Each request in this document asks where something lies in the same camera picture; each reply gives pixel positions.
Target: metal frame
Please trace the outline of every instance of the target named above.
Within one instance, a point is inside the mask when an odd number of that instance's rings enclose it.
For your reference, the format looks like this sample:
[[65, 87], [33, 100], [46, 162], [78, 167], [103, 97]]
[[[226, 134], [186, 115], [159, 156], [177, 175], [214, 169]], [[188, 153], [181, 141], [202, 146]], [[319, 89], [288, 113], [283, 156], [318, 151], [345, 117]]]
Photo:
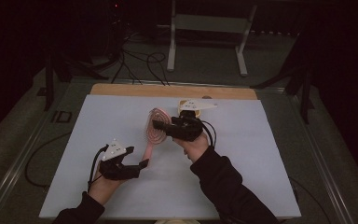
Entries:
[[236, 18], [221, 18], [221, 17], [207, 17], [176, 14], [176, 0], [172, 0], [172, 16], [171, 16], [171, 44], [170, 52], [168, 54], [167, 70], [172, 72], [175, 67], [176, 55], [176, 29], [186, 30], [200, 30], [200, 31], [215, 31], [215, 32], [230, 32], [242, 34], [241, 43], [235, 48], [237, 55], [238, 67], [240, 68], [240, 75], [242, 77], [248, 76], [245, 60], [243, 57], [243, 49], [245, 48], [246, 40], [251, 31], [252, 22], [255, 17], [257, 6], [254, 5], [247, 19]]

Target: white object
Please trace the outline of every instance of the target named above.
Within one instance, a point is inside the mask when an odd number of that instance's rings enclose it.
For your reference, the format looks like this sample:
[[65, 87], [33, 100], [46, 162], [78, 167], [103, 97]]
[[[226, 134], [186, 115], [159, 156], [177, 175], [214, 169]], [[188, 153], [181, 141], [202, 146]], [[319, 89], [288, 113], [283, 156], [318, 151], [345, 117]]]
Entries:
[[[87, 96], [75, 128], [62, 154], [56, 175], [40, 212], [55, 218], [62, 209], [76, 207], [87, 189], [96, 151], [112, 136], [134, 151], [123, 164], [137, 164], [145, 151], [145, 119], [154, 107], [169, 114], [177, 111], [180, 98]], [[218, 104], [204, 110], [202, 119], [217, 132], [215, 150], [228, 156], [242, 174], [243, 184], [276, 217], [300, 217], [292, 187], [269, 127], [257, 100], [206, 100]], [[199, 179], [189, 169], [191, 161], [173, 141], [153, 151], [153, 163], [140, 177], [125, 182], [105, 205], [108, 219], [218, 219], [213, 204], [200, 190]]]
[[114, 140], [103, 154], [102, 161], [109, 161], [114, 157], [121, 156], [126, 153], [127, 150], [117, 140]]
[[196, 111], [196, 110], [210, 109], [216, 107], [217, 105], [214, 104], [204, 103], [197, 100], [188, 100], [180, 106], [180, 109]]

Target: cable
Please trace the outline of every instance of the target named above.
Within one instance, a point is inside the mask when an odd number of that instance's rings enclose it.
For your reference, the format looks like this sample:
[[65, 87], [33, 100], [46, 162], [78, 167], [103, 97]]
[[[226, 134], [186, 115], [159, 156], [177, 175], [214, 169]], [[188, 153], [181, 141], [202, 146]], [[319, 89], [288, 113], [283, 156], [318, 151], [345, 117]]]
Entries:
[[[130, 55], [131, 57], [135, 58], [135, 59], [138, 59], [138, 60], [140, 60], [140, 61], [142, 61], [142, 62], [146, 62], [146, 65], [147, 65], [147, 68], [148, 68], [149, 72], [153, 75], [153, 77], [155, 77], [159, 82], [161, 82], [162, 85], [165, 86], [164, 81], [163, 81], [161, 78], [159, 78], [159, 77], [152, 71], [152, 69], [151, 69], [151, 67], [150, 67], [150, 64], [151, 64], [151, 63], [158, 63], [159, 66], [160, 66], [160, 68], [161, 68], [162, 75], [163, 75], [163, 77], [164, 77], [164, 79], [165, 79], [165, 82], [167, 83], [168, 86], [170, 86], [170, 83], [169, 83], [168, 80], [167, 80], [167, 76], [166, 76], [166, 74], [165, 74], [164, 68], [163, 68], [163, 66], [162, 66], [162, 64], [161, 64], [161, 63], [165, 60], [165, 58], [166, 58], [164, 53], [154, 52], [154, 53], [151, 53], [151, 54], [146, 54], [146, 53], [142, 53], [142, 52], [130, 51], [130, 50], [127, 50], [127, 49], [123, 49], [123, 51], [124, 51], [125, 53], [127, 53], [128, 55]], [[134, 55], [134, 54], [144, 55], [144, 56], [146, 56], [146, 59], [140, 58], [140, 57], [138, 57], [138, 56], [136, 56], [136, 55]], [[156, 58], [155, 55], [161, 55], [161, 56], [162, 56], [162, 59]]]
[[[213, 134], [214, 134], [214, 141], [212, 140], [212, 137], [210, 136], [210, 138], [211, 138], [211, 144], [213, 144], [213, 147], [215, 147], [215, 146], [216, 146], [216, 139], [217, 139], [216, 130], [214, 129], [213, 125], [212, 125], [210, 122], [207, 122], [207, 121], [205, 121], [205, 120], [202, 120], [202, 122], [208, 124], [209, 126], [211, 126], [211, 128], [212, 128], [212, 130], [213, 130]], [[205, 130], [208, 130], [208, 129], [206, 128], [206, 126], [203, 125], [203, 124], [202, 124], [202, 127], [203, 127]]]
[[102, 147], [100, 150], [98, 150], [97, 154], [94, 157], [94, 160], [92, 161], [92, 166], [91, 166], [91, 172], [89, 174], [89, 182], [88, 182], [88, 188], [87, 188], [87, 192], [90, 191], [91, 185], [97, 181], [99, 178], [101, 178], [102, 175], [98, 176], [96, 179], [92, 180], [92, 178], [94, 177], [94, 167], [95, 167], [95, 163], [98, 160], [98, 157], [100, 156], [101, 153], [105, 152], [107, 150], [107, 148], [109, 147], [109, 145], [106, 145], [105, 147]]
[[295, 182], [297, 185], [299, 185], [303, 190], [305, 190], [305, 191], [309, 194], [309, 196], [313, 199], [313, 201], [315, 201], [315, 202], [318, 204], [318, 206], [322, 209], [322, 212], [324, 213], [324, 216], [327, 218], [328, 223], [331, 224], [331, 220], [330, 220], [330, 218], [328, 217], [326, 211], [324, 211], [324, 208], [322, 207], [322, 205], [318, 202], [318, 200], [316, 200], [316, 198], [310, 193], [310, 191], [307, 190], [304, 186], [302, 186], [300, 183], [298, 183], [298, 181], [296, 181], [296, 180], [293, 179], [292, 177], [289, 176], [289, 179], [290, 179], [291, 181]]
[[31, 178], [28, 176], [28, 167], [29, 167], [29, 165], [30, 165], [30, 163], [31, 163], [32, 158], [34, 157], [34, 155], [36, 155], [36, 153], [37, 153], [40, 149], [42, 149], [42, 148], [45, 147], [46, 145], [48, 145], [48, 144], [50, 144], [50, 143], [52, 143], [52, 142], [54, 142], [54, 141], [56, 141], [56, 140], [58, 140], [58, 139], [60, 139], [60, 138], [63, 138], [63, 137], [65, 137], [66, 135], [69, 135], [69, 134], [71, 134], [71, 132], [69, 132], [69, 133], [64, 133], [64, 134], [62, 134], [62, 135], [60, 135], [60, 136], [57, 136], [57, 137], [55, 137], [55, 138], [53, 138], [53, 139], [47, 141], [46, 143], [42, 144], [40, 147], [37, 147], [36, 150], [32, 153], [30, 159], [28, 159], [27, 164], [25, 165], [25, 170], [24, 170], [25, 179], [26, 179], [31, 185], [34, 185], [34, 186], [36, 186], [36, 187], [43, 188], [43, 189], [46, 189], [46, 188], [50, 187], [50, 185], [47, 185], [47, 184], [38, 184], [38, 183], [35, 183], [33, 180], [31, 180]]

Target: white table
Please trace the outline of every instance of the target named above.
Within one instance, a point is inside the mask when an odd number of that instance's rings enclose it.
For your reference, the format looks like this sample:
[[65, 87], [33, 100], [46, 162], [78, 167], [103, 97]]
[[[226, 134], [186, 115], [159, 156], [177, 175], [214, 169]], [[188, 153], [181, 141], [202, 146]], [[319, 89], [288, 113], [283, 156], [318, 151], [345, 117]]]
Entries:
[[[102, 89], [111, 86], [100, 86]], [[203, 90], [189, 87], [132, 87], [116, 85], [116, 91], [131, 88], [148, 95], [172, 90]], [[207, 88], [209, 95], [241, 92], [241, 89]], [[87, 181], [93, 157], [99, 148], [116, 138], [135, 150], [123, 161], [137, 164], [142, 158], [148, 112], [154, 107], [177, 115], [184, 98], [89, 95], [83, 104], [62, 160], [54, 176], [41, 217], [54, 218], [68, 207], [76, 207]], [[263, 106], [258, 100], [202, 100], [218, 104], [201, 112], [201, 119], [217, 131], [216, 151], [229, 156], [247, 186], [279, 218], [300, 217], [300, 212], [275, 144]], [[190, 160], [170, 138], [155, 147], [151, 163], [140, 178], [123, 184], [106, 205], [109, 219], [218, 219], [213, 205], [200, 190], [199, 180], [189, 170]]]

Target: black cable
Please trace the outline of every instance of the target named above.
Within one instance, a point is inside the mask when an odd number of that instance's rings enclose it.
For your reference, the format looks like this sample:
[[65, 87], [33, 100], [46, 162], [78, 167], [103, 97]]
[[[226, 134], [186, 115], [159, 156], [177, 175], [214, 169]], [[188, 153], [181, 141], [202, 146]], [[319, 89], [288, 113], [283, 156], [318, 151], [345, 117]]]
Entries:
[[210, 122], [207, 122], [205, 120], [202, 120], [203, 123], [208, 124], [209, 126], [211, 126], [212, 130], [213, 130], [213, 134], [214, 134], [214, 141], [213, 141], [213, 147], [216, 146], [216, 139], [217, 139], [217, 135], [216, 135], [216, 130], [214, 129], [213, 125]]
[[[150, 67], [150, 64], [151, 64], [151, 63], [158, 63], [159, 66], [160, 66], [160, 68], [161, 68], [162, 75], [163, 75], [163, 77], [164, 77], [164, 79], [165, 79], [165, 82], [167, 83], [168, 86], [170, 86], [170, 83], [169, 83], [168, 80], [167, 80], [167, 76], [166, 76], [166, 74], [165, 74], [164, 68], [163, 68], [163, 66], [162, 66], [162, 64], [161, 64], [161, 63], [165, 60], [165, 58], [166, 58], [166, 56], [165, 56], [164, 53], [154, 52], [154, 53], [151, 53], [151, 54], [146, 54], [146, 53], [142, 53], [142, 52], [130, 51], [130, 50], [127, 50], [127, 49], [123, 49], [123, 51], [124, 51], [125, 53], [127, 53], [128, 55], [130, 55], [131, 57], [133, 57], [133, 58], [135, 58], [135, 59], [138, 59], [138, 60], [140, 60], [140, 61], [142, 61], [142, 62], [145, 62], [146, 65], [147, 65], [147, 68], [148, 68], [149, 72], [153, 75], [153, 77], [155, 77], [159, 82], [161, 82], [162, 85], [165, 86], [164, 81], [163, 81], [161, 78], [159, 78], [159, 77], [153, 72], [153, 70], [152, 70], [151, 67]], [[144, 55], [144, 56], [146, 56], [146, 59], [140, 58], [140, 57], [138, 57], [138, 56], [136, 56], [136, 55], [134, 55], [134, 54]], [[156, 58], [154, 55], [162, 55], [162, 59], [158, 59], [158, 58]]]
[[112, 78], [112, 81], [110, 83], [113, 83], [115, 82], [118, 74], [120, 73], [121, 69], [123, 68], [123, 65], [124, 65], [124, 61], [121, 61], [120, 58], [118, 59], [120, 61], [120, 67], [118, 68], [118, 70], [116, 71], [115, 75], [113, 76]]
[[209, 129], [205, 126], [205, 124], [203, 124], [203, 121], [201, 122], [202, 128], [205, 130], [205, 132], [208, 134], [209, 136], [209, 141], [211, 142], [211, 146], [214, 147], [214, 140], [212, 138], [211, 132], [209, 131]]
[[38, 183], [35, 183], [33, 180], [31, 180], [31, 178], [28, 176], [28, 167], [29, 167], [29, 165], [30, 165], [30, 163], [31, 163], [32, 158], [34, 157], [34, 155], [36, 155], [36, 153], [37, 153], [40, 149], [42, 149], [42, 148], [45, 147], [46, 145], [48, 145], [48, 144], [50, 144], [50, 143], [52, 143], [52, 142], [54, 142], [54, 141], [56, 141], [56, 140], [58, 140], [58, 139], [60, 139], [60, 138], [62, 138], [62, 137], [65, 137], [66, 135], [69, 135], [69, 134], [71, 134], [71, 132], [69, 132], [69, 133], [64, 133], [64, 134], [62, 134], [62, 135], [60, 135], [60, 136], [57, 136], [57, 137], [55, 137], [55, 138], [53, 138], [53, 139], [47, 141], [46, 143], [42, 144], [40, 147], [37, 147], [36, 150], [32, 153], [30, 159], [28, 159], [27, 164], [25, 165], [25, 170], [24, 170], [25, 179], [26, 179], [31, 185], [34, 185], [34, 186], [36, 186], [36, 187], [43, 188], [43, 189], [50, 187], [50, 185], [47, 185], [47, 184], [38, 184]]
[[92, 180], [92, 178], [94, 177], [94, 167], [95, 167], [95, 164], [98, 160], [98, 157], [100, 156], [101, 153], [105, 152], [107, 150], [109, 146], [106, 145], [105, 147], [102, 147], [100, 150], [98, 150], [97, 154], [95, 155], [94, 157], [94, 160], [92, 161], [92, 166], [91, 166], [91, 172], [89, 174], [89, 182], [88, 182], [88, 188], [87, 188], [87, 192], [90, 191], [90, 188], [91, 188], [91, 185], [92, 183], [94, 183], [97, 179], [101, 178], [101, 175], [98, 176], [95, 180]]
[[[156, 57], [153, 56], [153, 55], [155, 55], [155, 54], [160, 54], [160, 55], [162, 55], [162, 56], [163, 56], [163, 59], [159, 61]], [[149, 61], [150, 58], [155, 59], [156, 62], [150, 62], [150, 61]], [[149, 69], [150, 73], [151, 73], [154, 77], [158, 77], [158, 76], [152, 71], [152, 69], [150, 68], [150, 63], [158, 63], [159, 66], [160, 66], [160, 68], [161, 68], [162, 75], [163, 75], [163, 77], [164, 77], [164, 79], [165, 79], [165, 82], [167, 82], [167, 85], [170, 86], [170, 83], [169, 83], [168, 80], [167, 80], [167, 76], [165, 76], [164, 68], [162, 67], [162, 64], [161, 64], [161, 62], [164, 61], [164, 60], [165, 60], [165, 54], [163, 54], [163, 53], [161, 53], [161, 52], [154, 52], [154, 53], [152, 53], [152, 54], [147, 55], [147, 63], [146, 63], [146, 64], [147, 64], [147, 68]], [[164, 82], [163, 82], [161, 79], [158, 78], [158, 80], [160, 80], [161, 83], [162, 83], [162, 85], [165, 86]]]
[[318, 200], [316, 200], [316, 198], [310, 193], [310, 191], [307, 190], [304, 186], [302, 186], [300, 183], [298, 183], [298, 181], [296, 181], [296, 180], [293, 179], [292, 177], [289, 176], [289, 179], [290, 179], [291, 181], [295, 182], [297, 185], [299, 185], [303, 190], [305, 190], [305, 191], [309, 194], [309, 196], [313, 199], [313, 201], [315, 201], [315, 202], [318, 204], [318, 206], [322, 209], [322, 212], [324, 213], [325, 217], [327, 218], [328, 223], [331, 224], [331, 220], [330, 220], [330, 218], [328, 217], [326, 211], [324, 211], [324, 208], [322, 207], [322, 205], [318, 202]]

